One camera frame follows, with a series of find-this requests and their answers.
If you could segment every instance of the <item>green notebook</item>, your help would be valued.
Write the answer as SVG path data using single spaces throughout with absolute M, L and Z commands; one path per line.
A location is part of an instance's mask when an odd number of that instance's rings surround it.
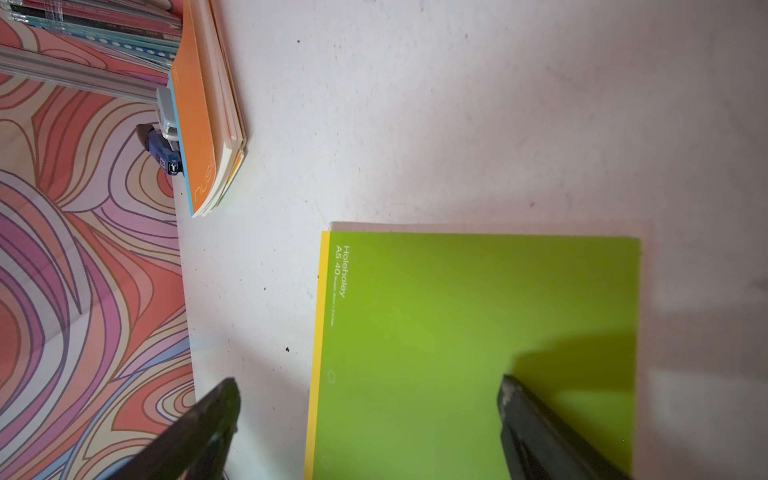
M 508 480 L 514 373 L 631 467 L 640 242 L 325 232 L 305 478 Z

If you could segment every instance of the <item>yellow notebook spine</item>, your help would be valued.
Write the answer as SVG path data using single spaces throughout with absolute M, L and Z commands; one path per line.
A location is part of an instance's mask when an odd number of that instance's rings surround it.
M 306 424 L 306 454 L 304 480 L 312 480 L 315 465 L 317 436 L 317 403 L 320 395 L 320 360 L 323 357 L 323 326 L 326 316 L 326 286 L 328 285 L 328 256 L 331 233 L 323 232 L 320 242 L 320 272 L 317 280 L 317 311 L 315 313 L 315 350 L 312 355 L 312 383 L 310 384 L 310 413 Z

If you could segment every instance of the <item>book stack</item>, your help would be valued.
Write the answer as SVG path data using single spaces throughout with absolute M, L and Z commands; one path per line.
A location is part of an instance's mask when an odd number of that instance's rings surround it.
M 0 7 L 11 20 L 164 73 L 181 41 L 181 20 L 144 0 L 0 0 Z
M 229 189 L 242 164 L 246 141 L 208 0 L 188 0 L 184 5 L 184 35 L 169 86 L 190 214 L 202 217 Z

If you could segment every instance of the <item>orange notebook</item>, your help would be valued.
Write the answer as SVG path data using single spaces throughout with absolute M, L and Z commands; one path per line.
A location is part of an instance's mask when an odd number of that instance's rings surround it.
M 218 205 L 243 159 L 245 138 L 208 0 L 184 3 L 184 32 L 170 70 L 192 217 Z
M 192 18 L 189 2 L 184 3 L 184 18 Z M 189 20 L 184 23 L 179 52 L 170 69 L 170 89 L 174 93 L 174 107 L 183 135 L 179 144 L 193 216 L 208 198 L 216 177 L 214 136 L 210 128 L 194 27 Z

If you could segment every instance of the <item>book spine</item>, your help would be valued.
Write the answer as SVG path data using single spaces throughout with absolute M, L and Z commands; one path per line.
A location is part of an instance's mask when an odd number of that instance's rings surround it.
M 154 5 L 147 5 L 143 2 L 128 2 L 126 0 L 72 0 L 75 3 L 81 5 L 90 5 L 97 8 L 104 8 L 106 10 L 126 12 L 128 14 L 136 14 L 147 18 L 162 17 L 166 18 L 170 22 L 176 22 L 179 25 L 181 20 L 175 15 L 166 12 L 165 10 L 158 8 Z
M 0 2 L 8 3 L 10 5 L 36 8 L 46 12 L 51 11 L 49 4 L 40 2 L 38 0 L 0 0 Z M 169 35 L 179 35 L 180 33 L 179 25 L 172 25 L 170 22 L 166 22 L 161 18 L 150 20 L 148 18 L 138 17 L 136 15 L 126 14 L 123 12 L 110 12 L 102 8 L 89 7 L 87 5 L 80 5 L 78 3 L 64 1 L 57 2 L 55 8 L 55 12 L 52 12 L 54 16 L 61 12 L 66 15 L 89 18 L 102 22 L 112 21 L 113 23 L 125 25 L 127 27 L 150 28 L 153 30 L 162 31 L 163 33 L 167 33 Z
M 165 75 L 170 72 L 170 65 L 164 63 L 163 60 L 158 61 L 156 57 L 141 57 L 136 53 L 129 51 L 119 51 L 115 48 L 109 48 L 93 41 L 89 43 L 91 48 L 96 51 L 100 51 L 108 57 L 116 58 L 117 60 L 125 61 L 132 65 L 140 65 L 141 67 L 149 68 L 151 70 L 161 72 Z
M 310 407 L 306 424 L 306 451 L 304 455 L 304 480 L 312 480 L 315 468 L 317 440 L 317 408 L 320 398 L 320 367 L 323 359 L 323 328 L 326 324 L 326 291 L 328 289 L 328 261 L 330 258 L 331 233 L 323 232 L 320 239 L 320 270 L 317 277 L 317 310 L 315 312 L 315 349 L 312 354 L 312 379 L 310 380 Z
M 170 97 L 173 99 L 174 103 L 174 115 L 176 118 L 179 118 L 179 107 L 178 103 L 176 101 L 176 90 L 174 89 L 174 72 L 171 70 L 170 75 L 168 75 L 168 88 L 170 88 Z M 187 155 L 184 150 L 184 133 L 181 130 L 181 122 L 179 122 L 178 125 L 179 129 L 179 151 L 181 152 L 181 164 L 184 167 L 184 183 L 187 185 L 187 202 L 190 206 L 190 215 L 194 216 L 194 206 L 192 205 L 192 186 L 190 185 L 190 176 L 189 176 L 189 169 L 188 163 L 187 163 Z
M 97 31 L 96 29 L 77 28 L 77 25 L 74 27 L 68 26 L 62 29 L 59 24 L 57 24 L 56 22 L 52 22 L 47 18 L 29 17 L 26 15 L 20 15 L 15 12 L 11 12 L 10 18 L 11 20 L 25 23 L 30 27 L 40 28 L 42 30 L 54 31 L 57 33 L 63 33 L 65 35 L 80 38 L 82 40 L 96 41 L 101 43 L 104 46 L 109 45 L 113 48 L 117 47 L 117 48 L 120 48 L 121 50 L 132 51 L 138 55 L 141 55 L 141 54 L 152 55 L 154 57 L 159 57 L 158 60 L 163 58 L 163 59 L 168 59 L 172 61 L 174 58 L 176 58 L 176 51 L 171 51 L 173 49 L 167 49 L 167 48 L 161 49 L 164 47 L 162 46 L 158 47 L 157 44 L 152 44 L 145 41 L 138 41 L 135 39 L 121 38 L 118 35 L 114 35 L 112 32 L 109 32 L 109 31 Z
M 20 15 L 26 15 L 28 17 L 47 18 L 57 23 L 68 23 L 73 25 L 80 25 L 82 27 L 99 28 L 102 30 L 115 31 L 117 33 L 124 33 L 128 35 L 136 35 L 138 37 L 152 38 L 156 40 L 174 41 L 178 43 L 181 41 L 180 35 L 169 35 L 161 31 L 151 31 L 144 28 L 126 27 L 124 25 L 118 25 L 111 22 L 101 22 L 98 20 L 91 20 L 89 18 L 81 18 L 73 15 L 56 15 L 60 17 L 59 20 L 50 19 L 48 13 L 45 10 L 39 10 L 37 8 L 29 8 L 19 5 L 11 5 L 11 9 L 19 13 Z

